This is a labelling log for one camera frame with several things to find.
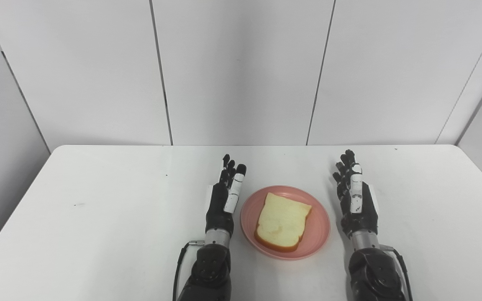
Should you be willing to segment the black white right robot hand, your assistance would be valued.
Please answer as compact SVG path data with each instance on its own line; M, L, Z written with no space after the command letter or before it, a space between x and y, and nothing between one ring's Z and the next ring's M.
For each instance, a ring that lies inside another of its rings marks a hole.
M368 183L363 180L363 169L356 162L355 154L347 149L336 163L337 197L342 212L341 227L348 238L357 231L377 234L377 208Z

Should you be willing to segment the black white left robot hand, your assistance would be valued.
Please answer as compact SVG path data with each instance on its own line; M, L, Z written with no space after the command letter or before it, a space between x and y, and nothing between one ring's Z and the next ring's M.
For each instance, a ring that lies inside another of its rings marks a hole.
M229 237L233 235L233 214L239 201L241 187L247 167L237 165L229 154L223 157L223 168L218 183L212 187L209 208L206 213L206 231L222 230Z

